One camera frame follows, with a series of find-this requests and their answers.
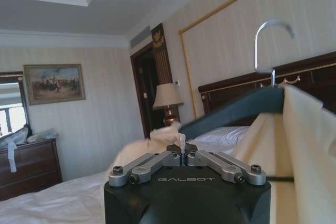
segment air vent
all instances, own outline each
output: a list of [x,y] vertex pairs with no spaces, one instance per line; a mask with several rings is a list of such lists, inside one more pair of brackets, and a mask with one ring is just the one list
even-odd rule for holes
[[141,41],[146,39],[148,36],[152,35],[151,28],[148,26],[138,33],[133,39],[131,39],[131,48],[135,47]]

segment gold trim wall panel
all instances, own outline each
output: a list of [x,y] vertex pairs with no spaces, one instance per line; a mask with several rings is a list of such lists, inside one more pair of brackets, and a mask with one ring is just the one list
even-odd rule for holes
[[229,0],[223,4],[221,4],[219,7],[215,8],[214,10],[212,10],[211,12],[207,13],[206,15],[204,15],[203,17],[199,18],[198,20],[192,22],[190,25],[182,28],[178,33],[181,37],[181,42],[182,42],[182,47],[183,47],[183,55],[184,55],[184,60],[185,60],[185,66],[186,66],[186,70],[187,70],[187,75],[188,75],[188,82],[189,82],[189,88],[190,88],[190,93],[191,93],[191,97],[192,97],[192,102],[193,102],[193,108],[194,108],[194,115],[196,118],[198,118],[198,112],[197,112],[197,102],[196,102],[196,96],[194,93],[194,87],[192,84],[192,75],[191,75],[191,69],[190,69],[190,64],[189,64],[189,57],[188,57],[188,52],[185,46],[185,40],[184,40],[184,33],[189,31],[190,29],[194,28],[195,26],[199,25],[200,23],[202,23],[203,21],[211,18],[212,16],[214,16],[215,14],[219,13],[220,11],[222,11],[223,9],[225,9],[226,7],[230,6],[231,4],[235,3],[238,0]]

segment white blanket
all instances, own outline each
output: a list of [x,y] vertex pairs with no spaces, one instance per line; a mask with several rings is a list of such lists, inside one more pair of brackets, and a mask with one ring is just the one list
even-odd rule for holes
[[105,182],[99,173],[1,201],[0,223],[104,223],[100,191]]

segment gold frame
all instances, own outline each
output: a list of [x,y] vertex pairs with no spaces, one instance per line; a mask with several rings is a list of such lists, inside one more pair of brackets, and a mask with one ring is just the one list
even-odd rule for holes
[[207,13],[203,17],[199,18],[198,20],[192,22],[188,26],[186,26],[183,29],[181,29],[180,31],[178,31],[178,34],[181,37],[185,66],[186,66],[187,75],[188,75],[189,88],[190,88],[190,93],[191,93],[191,97],[192,97],[192,101],[193,101],[194,115],[195,115],[196,118],[198,118],[197,102],[196,102],[195,94],[193,92],[194,87],[192,85],[192,75],[191,75],[191,69],[190,69],[190,64],[189,64],[189,56],[188,56],[188,53],[187,53],[187,50],[186,50],[186,47],[185,47],[184,33],[189,31],[190,29],[194,28],[195,26],[199,25],[200,23],[207,20],[208,18],[211,18],[212,16],[219,13],[220,11],[222,11],[223,9],[225,9],[226,7],[228,7],[229,5],[233,4],[236,1],[238,1],[238,0],[229,0],[229,1],[221,4],[216,9],[212,10],[211,12]]
[[[23,68],[24,68],[24,77],[26,81],[29,105],[39,105],[39,104],[56,103],[56,102],[69,102],[69,101],[78,101],[78,100],[86,99],[81,64],[23,65]],[[79,86],[80,86],[80,91],[81,91],[80,97],[53,99],[53,100],[48,100],[48,101],[35,101],[34,96],[33,96],[33,89],[30,86],[31,80],[30,80],[29,71],[30,69],[38,69],[38,68],[77,68]]]

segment ceiling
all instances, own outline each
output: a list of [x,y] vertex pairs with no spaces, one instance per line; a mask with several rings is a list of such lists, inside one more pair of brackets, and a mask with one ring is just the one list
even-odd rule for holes
[[0,0],[0,29],[125,35],[162,0],[89,0],[88,6]]

